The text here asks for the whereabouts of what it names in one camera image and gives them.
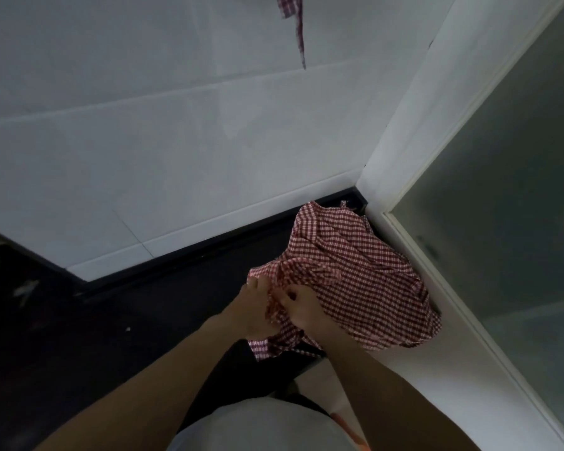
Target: glass panel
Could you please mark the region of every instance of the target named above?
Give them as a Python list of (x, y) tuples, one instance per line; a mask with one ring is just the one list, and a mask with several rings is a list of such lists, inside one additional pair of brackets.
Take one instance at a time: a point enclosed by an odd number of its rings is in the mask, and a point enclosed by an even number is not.
[(393, 214), (564, 424), (564, 10)]

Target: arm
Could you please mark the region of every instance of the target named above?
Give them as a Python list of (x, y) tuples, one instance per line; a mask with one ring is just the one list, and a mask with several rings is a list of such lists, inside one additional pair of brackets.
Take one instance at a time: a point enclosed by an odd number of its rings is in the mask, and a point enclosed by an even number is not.
[(373, 450), (478, 450), (451, 419), (334, 323), (311, 288), (291, 285), (274, 296), (328, 355)]
[(265, 316), (269, 280), (250, 278), (219, 315), (52, 433), (37, 451), (164, 450), (221, 356), (278, 332)]

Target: red gingham cloth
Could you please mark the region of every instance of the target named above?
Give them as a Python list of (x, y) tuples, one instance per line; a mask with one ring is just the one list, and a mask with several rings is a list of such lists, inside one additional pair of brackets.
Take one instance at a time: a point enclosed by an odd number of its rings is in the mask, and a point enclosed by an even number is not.
[[(249, 271), (273, 286), (311, 286), (327, 315), (366, 350), (413, 347), (433, 338), (441, 318), (409, 261), (378, 239), (366, 217), (344, 207), (305, 204), (296, 216), (288, 248), (280, 257)], [(271, 303), (281, 332), (249, 342), (262, 360), (292, 350), (301, 341), (321, 347)]]
[(303, 43), (303, 0), (278, 0), (284, 18), (296, 16), (296, 42), (299, 44), (303, 69), (305, 67), (305, 44)]

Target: forearm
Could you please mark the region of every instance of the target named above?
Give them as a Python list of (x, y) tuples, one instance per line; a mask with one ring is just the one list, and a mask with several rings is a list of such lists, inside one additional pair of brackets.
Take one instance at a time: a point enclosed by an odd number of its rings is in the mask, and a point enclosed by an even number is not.
[(313, 337), (322, 345), (373, 450), (477, 450), (459, 427), (332, 320)]
[(38, 448), (165, 449), (211, 370), (241, 338), (213, 317), (167, 354), (61, 426)]

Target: dark floor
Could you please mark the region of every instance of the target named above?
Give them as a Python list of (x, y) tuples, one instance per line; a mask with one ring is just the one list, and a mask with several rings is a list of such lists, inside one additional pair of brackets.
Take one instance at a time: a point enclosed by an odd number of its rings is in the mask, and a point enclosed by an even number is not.
[[(324, 205), (362, 206), (353, 192)], [(40, 284), (24, 308), (9, 297), (37, 266), (0, 268), (0, 450), (30, 450), (75, 413), (98, 400), (220, 312), (238, 293), (251, 267), (286, 248), (293, 215), (203, 246), (177, 267), (134, 281), (99, 301), (72, 294), (52, 272), (32, 272)], [(18, 265), (25, 265), (19, 260)], [(313, 362), (287, 353), (257, 363), (245, 341), (235, 345), (210, 378), (185, 424), (220, 403), (263, 396)]]

